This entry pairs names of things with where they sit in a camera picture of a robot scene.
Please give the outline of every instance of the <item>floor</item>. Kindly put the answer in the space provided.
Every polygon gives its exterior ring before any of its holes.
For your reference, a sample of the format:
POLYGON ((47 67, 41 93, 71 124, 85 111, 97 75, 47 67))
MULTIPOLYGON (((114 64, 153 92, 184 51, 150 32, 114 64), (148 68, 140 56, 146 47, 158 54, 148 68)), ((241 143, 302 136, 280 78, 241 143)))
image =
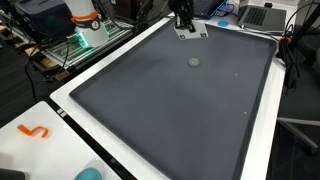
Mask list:
MULTIPOLYGON (((17 54, 13 48, 4 46, 0 49, 0 128, 35 104, 24 72, 26 62, 26 56, 17 54)), ((49 94, 62 85, 62 82, 35 82, 37 96, 40 100, 49 100, 49 94)), ((320 144, 320 128, 299 128, 320 144)), ((304 148, 295 136, 277 125, 267 179, 320 179, 320 156, 308 156, 304 148)))

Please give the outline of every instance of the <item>laptop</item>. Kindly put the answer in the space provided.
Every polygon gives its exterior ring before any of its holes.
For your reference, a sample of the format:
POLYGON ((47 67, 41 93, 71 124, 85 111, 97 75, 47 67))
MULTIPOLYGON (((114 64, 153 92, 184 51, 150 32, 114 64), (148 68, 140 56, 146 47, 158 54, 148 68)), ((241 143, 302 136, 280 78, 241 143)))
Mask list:
POLYGON ((249 0, 240 0, 239 19, 240 27, 260 30, 283 32, 285 28, 285 10, 248 5, 249 0))
POLYGON ((210 19, 227 0, 193 0, 194 17, 210 19))

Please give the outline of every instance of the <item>small gray object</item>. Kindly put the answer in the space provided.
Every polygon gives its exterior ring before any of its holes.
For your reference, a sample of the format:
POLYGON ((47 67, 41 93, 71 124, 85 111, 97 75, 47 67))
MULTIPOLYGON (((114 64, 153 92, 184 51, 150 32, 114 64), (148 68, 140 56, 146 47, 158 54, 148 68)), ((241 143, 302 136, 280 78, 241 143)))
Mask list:
POLYGON ((192 67, 196 67, 196 66, 199 66, 200 61, 197 58, 191 58, 188 60, 188 64, 192 67))

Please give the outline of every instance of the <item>white table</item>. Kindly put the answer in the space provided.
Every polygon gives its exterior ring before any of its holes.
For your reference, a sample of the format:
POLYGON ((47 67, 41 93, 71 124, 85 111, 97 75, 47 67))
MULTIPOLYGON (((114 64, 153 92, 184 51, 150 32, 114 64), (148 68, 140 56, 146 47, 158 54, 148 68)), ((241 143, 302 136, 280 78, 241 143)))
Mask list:
MULTIPOLYGON (((297 7, 288 7, 288 5, 277 5, 278 8, 287 9, 288 15, 295 11, 297 7)), ((230 15, 226 18, 232 18, 229 27, 236 27, 236 19, 230 15)), ((208 24, 216 25, 221 20, 214 18, 206 21, 208 24)), ((169 19, 165 18, 150 27, 142 34, 114 51, 109 56, 74 78, 72 81, 55 91, 50 95, 66 113, 68 113, 80 126, 82 126, 101 146, 103 146, 114 158, 116 158, 130 173, 139 180, 157 180, 168 179, 156 168, 150 165, 140 155, 133 151, 129 146, 116 137, 110 130, 101 125, 95 118, 81 108, 75 101, 69 97, 69 93, 77 86, 85 82, 88 78, 99 72, 102 68, 117 59, 123 53, 138 44, 152 32, 164 25, 169 19)), ((261 98, 256 122, 253 128, 247 157, 242 172, 242 180, 260 180, 265 179, 269 156, 271 152, 273 134, 276 124, 278 107, 282 92, 285 70, 282 61, 274 58, 265 84, 265 89, 261 98)))
POLYGON ((0 129, 0 168, 25 172, 31 180, 71 180, 88 167, 103 179, 121 179, 45 102, 0 129), (26 136, 17 129, 20 124, 46 127, 49 134, 26 136))

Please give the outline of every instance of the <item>chair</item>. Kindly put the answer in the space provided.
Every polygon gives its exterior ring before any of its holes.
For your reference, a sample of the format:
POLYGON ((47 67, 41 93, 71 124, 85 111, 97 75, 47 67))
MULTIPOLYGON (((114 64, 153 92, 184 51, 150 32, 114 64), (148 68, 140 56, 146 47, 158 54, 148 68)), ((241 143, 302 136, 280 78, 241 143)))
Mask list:
POLYGON ((299 64, 300 78, 294 93, 283 96, 278 122, 310 147, 316 154, 318 145, 294 124, 320 126, 320 49, 312 66, 299 64))

